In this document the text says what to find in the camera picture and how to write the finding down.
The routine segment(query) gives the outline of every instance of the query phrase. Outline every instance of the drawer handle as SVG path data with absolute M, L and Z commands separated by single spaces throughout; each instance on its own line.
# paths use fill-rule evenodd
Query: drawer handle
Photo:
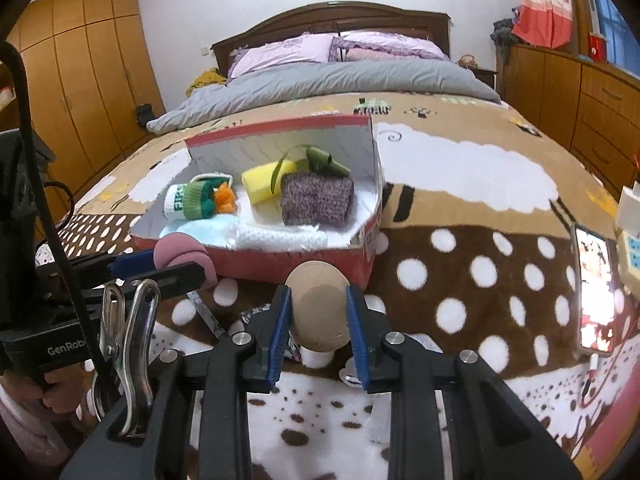
M 593 154 L 597 156 L 602 162 L 606 162 L 607 164 L 611 162 L 611 158 L 607 155 L 603 155 L 602 153 L 600 153 L 595 146 L 593 147 Z
M 607 94 L 609 97 L 614 98 L 616 101 L 622 101 L 622 95 L 616 94 L 613 90 L 609 90 L 608 88 L 603 88 L 602 91 Z

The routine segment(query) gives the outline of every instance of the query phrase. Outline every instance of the wooden headboard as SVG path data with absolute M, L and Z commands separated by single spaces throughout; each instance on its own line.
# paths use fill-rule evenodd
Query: wooden headboard
M 326 2 L 288 10 L 232 38 L 211 45 L 220 72 L 227 74 L 236 48 L 253 48 L 294 38 L 303 32 L 380 30 L 431 40 L 449 56 L 449 16 L 365 2 Z

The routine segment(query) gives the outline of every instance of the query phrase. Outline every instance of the gray duvet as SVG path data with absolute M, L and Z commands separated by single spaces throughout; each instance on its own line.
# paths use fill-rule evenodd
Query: gray duvet
M 198 89 L 146 127 L 162 135 L 251 108 L 345 92 L 433 92 L 500 102 L 498 94 L 472 72 L 449 61 L 292 63 L 240 76 L 226 86 Z

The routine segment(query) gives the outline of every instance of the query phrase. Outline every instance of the beige round disc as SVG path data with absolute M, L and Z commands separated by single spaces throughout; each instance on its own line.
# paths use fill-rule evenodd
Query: beige round disc
M 304 262 L 285 283 L 291 289 L 291 334 L 314 352 L 331 352 L 350 341 L 347 324 L 349 280 L 334 266 Z

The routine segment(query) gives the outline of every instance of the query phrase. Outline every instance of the pink round object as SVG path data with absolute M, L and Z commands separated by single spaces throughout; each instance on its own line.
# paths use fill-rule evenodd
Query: pink round object
M 189 262 L 197 263 L 204 269 L 205 282 L 202 284 L 202 288 L 209 288 L 218 284 L 218 275 L 216 274 L 216 267 L 213 265 L 211 258 L 207 253 L 200 253 L 193 251 L 191 253 L 181 254 L 177 258 L 174 258 L 169 262 L 167 267 L 174 265 L 187 264 Z
M 158 240 L 154 249 L 154 265 L 156 269 L 164 269 L 170 261 L 186 253 L 207 254 L 207 250 L 192 236 L 184 233 L 171 233 Z

